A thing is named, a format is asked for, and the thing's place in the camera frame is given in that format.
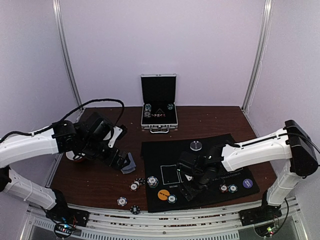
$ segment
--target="orange circle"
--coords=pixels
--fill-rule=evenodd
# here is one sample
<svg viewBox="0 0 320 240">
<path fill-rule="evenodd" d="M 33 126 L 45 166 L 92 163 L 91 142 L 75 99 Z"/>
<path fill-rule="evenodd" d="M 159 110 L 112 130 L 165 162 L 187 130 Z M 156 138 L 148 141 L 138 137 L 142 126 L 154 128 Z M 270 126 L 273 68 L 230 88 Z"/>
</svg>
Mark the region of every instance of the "orange circle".
<svg viewBox="0 0 320 240">
<path fill-rule="evenodd" d="M 168 190 L 162 189 L 158 192 L 158 198 L 162 201 L 167 201 L 170 196 L 170 192 Z"/>
</svg>

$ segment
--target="black cable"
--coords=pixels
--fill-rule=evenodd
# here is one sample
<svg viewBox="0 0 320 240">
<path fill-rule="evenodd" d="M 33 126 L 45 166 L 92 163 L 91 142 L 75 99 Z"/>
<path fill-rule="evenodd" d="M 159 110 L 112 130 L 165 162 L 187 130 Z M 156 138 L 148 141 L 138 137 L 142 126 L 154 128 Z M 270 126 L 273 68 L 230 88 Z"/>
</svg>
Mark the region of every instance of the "black cable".
<svg viewBox="0 0 320 240">
<path fill-rule="evenodd" d="M 317 147 L 317 145 L 315 145 L 311 141 L 311 139 L 307 138 L 306 136 L 304 136 L 302 134 L 299 134 L 299 133 L 295 133 L 295 132 L 287 132 L 287 133 L 279 134 L 278 137 L 282 137 L 282 136 L 286 136 L 286 135 L 298 136 L 298 137 L 308 141 L 317 150 L 317 152 L 320 154 L 320 149 Z M 261 139 L 261 140 L 258 140 L 258 141 L 250 142 L 250 143 L 244 144 L 242 146 L 240 146 L 239 144 L 230 142 L 230 141 L 227 141 L 226 144 L 228 144 L 228 145 L 230 145 L 231 147 L 234 147 L 234 148 L 241 148 L 241 147 L 246 147 L 246 146 L 249 146 L 249 145 L 257 144 L 257 143 L 260 143 L 260 142 L 264 142 L 264 141 L 267 141 L 267 140 L 270 140 L 270 139 L 275 139 L 275 138 L 277 138 L 276 135 L 275 136 L 271 136 L 271 137 L 267 137 L 267 138 L 264 138 L 264 139 Z"/>
<path fill-rule="evenodd" d="M 67 117 L 69 117 L 71 114 L 73 114 L 74 112 L 76 112 L 79 109 L 82 109 L 84 106 L 91 104 L 91 103 L 97 103 L 97 102 L 116 102 L 116 103 L 120 103 L 121 104 L 121 112 L 115 122 L 114 125 L 117 125 L 118 121 L 120 120 L 120 118 L 122 117 L 122 115 L 124 114 L 125 111 L 125 104 L 119 100 L 119 99 L 113 99 L 113 98 L 100 98 L 100 99 L 92 99 L 90 101 L 87 101 L 83 104 L 81 104 L 80 106 L 74 108 L 73 110 L 71 110 L 70 112 L 68 112 L 63 118 L 61 118 L 59 121 L 52 123 L 50 126 L 47 126 L 41 130 L 35 131 L 32 133 L 29 132 L 22 132 L 22 131 L 11 131 L 8 132 L 6 135 L 4 135 L 1 139 L 0 139 L 0 144 L 4 142 L 4 140 L 6 140 L 7 137 L 13 135 L 13 134 L 17 134 L 17 135 L 23 135 L 23 136 L 33 136 L 33 135 L 37 135 L 37 134 L 42 134 L 45 131 L 48 131 L 50 129 L 53 129 L 54 127 L 58 126 L 59 124 L 61 124 L 64 120 L 66 120 Z"/>
<path fill-rule="evenodd" d="M 285 203 L 286 203 L 287 212 L 286 212 L 285 218 L 284 218 L 281 226 L 277 229 L 277 231 L 273 235 L 277 234 L 280 231 L 280 229 L 284 226 L 284 224 L 285 224 L 285 222 L 286 222 L 286 220 L 288 218 L 288 215 L 289 215 L 289 203 L 288 203 L 286 198 L 284 200 L 285 200 Z"/>
</svg>

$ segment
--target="black felt mat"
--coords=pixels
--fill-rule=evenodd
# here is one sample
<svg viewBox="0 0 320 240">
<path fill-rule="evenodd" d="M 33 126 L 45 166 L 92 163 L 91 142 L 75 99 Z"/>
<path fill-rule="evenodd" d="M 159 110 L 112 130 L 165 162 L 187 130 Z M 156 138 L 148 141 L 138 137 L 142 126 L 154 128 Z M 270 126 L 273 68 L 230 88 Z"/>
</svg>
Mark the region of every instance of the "black felt mat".
<svg viewBox="0 0 320 240">
<path fill-rule="evenodd" d="M 190 149 L 190 143 L 193 140 L 198 140 L 202 143 L 200 151 L 194 152 Z M 212 146 L 224 144 L 226 141 L 234 142 L 231 134 L 191 140 L 143 142 L 141 156 L 144 160 L 145 178 L 155 176 L 159 180 L 159 185 L 156 188 L 150 188 L 148 184 L 146 185 L 148 212 L 192 209 L 258 193 L 260 189 L 247 167 L 217 177 L 210 185 L 209 190 L 200 193 L 189 202 L 180 193 L 179 184 L 181 181 L 186 181 L 186 177 L 175 170 L 175 164 L 181 152 L 205 155 Z M 253 185 L 251 188 L 244 187 L 244 180 L 246 179 L 252 180 Z M 222 183 L 227 186 L 235 184 L 238 187 L 238 191 L 235 193 L 222 193 L 219 190 L 219 186 Z M 160 200 L 158 192 L 162 189 L 174 194 L 177 197 L 177 202 L 169 203 Z"/>
</svg>

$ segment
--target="brown wooden surface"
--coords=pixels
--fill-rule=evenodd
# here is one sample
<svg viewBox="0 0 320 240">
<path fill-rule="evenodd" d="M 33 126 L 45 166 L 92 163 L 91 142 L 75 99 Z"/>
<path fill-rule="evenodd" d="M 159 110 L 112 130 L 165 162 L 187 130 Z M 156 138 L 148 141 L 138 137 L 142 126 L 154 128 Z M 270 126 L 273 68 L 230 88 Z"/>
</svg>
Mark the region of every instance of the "brown wooden surface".
<svg viewBox="0 0 320 240">
<path fill-rule="evenodd" d="M 81 120 L 97 111 L 112 121 L 117 119 L 120 108 L 87 108 Z M 241 109 L 237 106 L 180 106 L 177 108 L 178 130 L 168 134 L 151 134 L 141 130 L 141 107 L 126 107 L 118 125 L 124 124 L 128 133 L 116 142 L 116 147 L 131 152 L 137 165 L 136 171 L 123 175 L 102 162 L 86 160 L 73 163 L 63 156 L 51 187 L 64 193 L 68 203 L 106 209 L 126 209 L 138 205 L 147 210 L 145 186 L 136 192 L 129 190 L 129 184 L 135 178 L 144 178 L 144 163 L 140 157 L 141 142 L 168 141 L 194 138 L 206 138 L 231 133 L 236 142 L 255 138 Z M 217 207 L 257 201 L 276 180 L 276 175 L 269 162 L 250 166 L 250 170 L 260 187 L 260 193 L 226 201 L 206 207 Z M 126 197 L 125 207 L 117 205 L 119 197 Z"/>
</svg>

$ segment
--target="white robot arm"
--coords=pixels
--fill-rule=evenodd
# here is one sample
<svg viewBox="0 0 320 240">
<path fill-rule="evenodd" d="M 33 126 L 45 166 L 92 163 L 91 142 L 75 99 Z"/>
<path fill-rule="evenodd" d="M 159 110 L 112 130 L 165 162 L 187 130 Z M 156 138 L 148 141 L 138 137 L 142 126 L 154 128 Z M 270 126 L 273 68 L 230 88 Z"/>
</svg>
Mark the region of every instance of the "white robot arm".
<svg viewBox="0 0 320 240">
<path fill-rule="evenodd" d="M 206 156 L 202 156 L 204 161 L 199 157 L 181 155 L 177 164 L 177 169 L 188 176 L 195 175 L 194 169 L 198 170 L 193 182 L 182 184 L 181 192 L 189 201 L 207 189 L 220 168 L 232 172 L 253 164 L 285 161 L 278 178 L 264 193 L 262 206 L 240 212 L 243 225 L 272 220 L 274 215 L 280 217 L 280 206 L 286 196 L 319 166 L 310 137 L 293 120 L 286 121 L 284 128 L 263 137 L 213 146 Z"/>
<path fill-rule="evenodd" d="M 62 192 L 42 187 L 10 168 L 10 164 L 47 154 L 68 153 L 71 160 L 82 157 L 101 160 L 120 170 L 129 165 L 126 152 L 114 147 L 116 140 L 127 132 L 125 126 L 114 126 L 110 120 L 94 112 L 86 121 L 72 123 L 64 120 L 53 127 L 43 128 L 26 135 L 2 139 L 0 143 L 0 192 L 16 195 L 41 206 L 48 217 L 65 222 L 73 217 L 78 226 L 85 226 L 87 212 L 69 208 Z"/>
</svg>

